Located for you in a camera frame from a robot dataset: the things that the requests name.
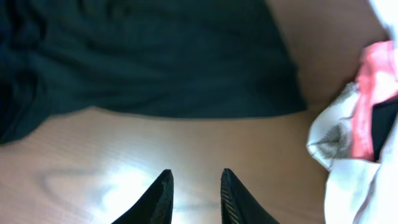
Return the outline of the black t-shirt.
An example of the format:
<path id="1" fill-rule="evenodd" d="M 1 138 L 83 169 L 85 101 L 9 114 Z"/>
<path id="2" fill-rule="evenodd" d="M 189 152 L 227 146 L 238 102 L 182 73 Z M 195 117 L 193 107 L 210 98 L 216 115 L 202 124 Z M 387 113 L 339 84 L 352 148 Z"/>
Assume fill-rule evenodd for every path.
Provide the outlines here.
<path id="1" fill-rule="evenodd" d="M 1 142 L 90 106 L 190 119 L 307 107 L 264 1 L 1 1 Z"/>

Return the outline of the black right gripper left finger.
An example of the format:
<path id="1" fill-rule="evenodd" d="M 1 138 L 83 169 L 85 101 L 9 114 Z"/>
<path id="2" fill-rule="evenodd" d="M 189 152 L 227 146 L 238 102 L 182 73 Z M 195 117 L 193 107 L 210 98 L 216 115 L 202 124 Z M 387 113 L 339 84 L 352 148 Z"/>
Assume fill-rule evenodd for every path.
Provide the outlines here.
<path id="1" fill-rule="evenodd" d="M 163 170 L 140 199 L 112 224 L 171 224 L 174 206 L 174 177 Z"/>

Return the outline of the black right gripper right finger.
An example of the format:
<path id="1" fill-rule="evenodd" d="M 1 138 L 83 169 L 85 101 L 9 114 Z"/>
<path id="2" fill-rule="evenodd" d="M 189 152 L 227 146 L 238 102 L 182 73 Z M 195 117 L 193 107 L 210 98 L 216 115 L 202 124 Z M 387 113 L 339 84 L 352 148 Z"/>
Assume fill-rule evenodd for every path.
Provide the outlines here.
<path id="1" fill-rule="evenodd" d="M 222 224 L 279 224 L 231 169 L 223 170 L 220 195 Z"/>

